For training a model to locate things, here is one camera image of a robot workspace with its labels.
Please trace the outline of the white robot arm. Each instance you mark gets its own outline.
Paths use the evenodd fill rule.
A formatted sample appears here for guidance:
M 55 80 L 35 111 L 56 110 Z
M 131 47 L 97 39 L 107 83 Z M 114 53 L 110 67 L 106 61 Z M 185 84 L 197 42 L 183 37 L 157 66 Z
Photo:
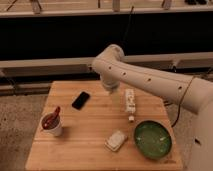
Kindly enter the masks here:
M 126 64 L 123 49 L 111 44 L 92 62 L 103 87 L 113 91 L 119 82 L 181 105 L 197 115 L 187 171 L 213 171 L 213 82 L 183 74 Z

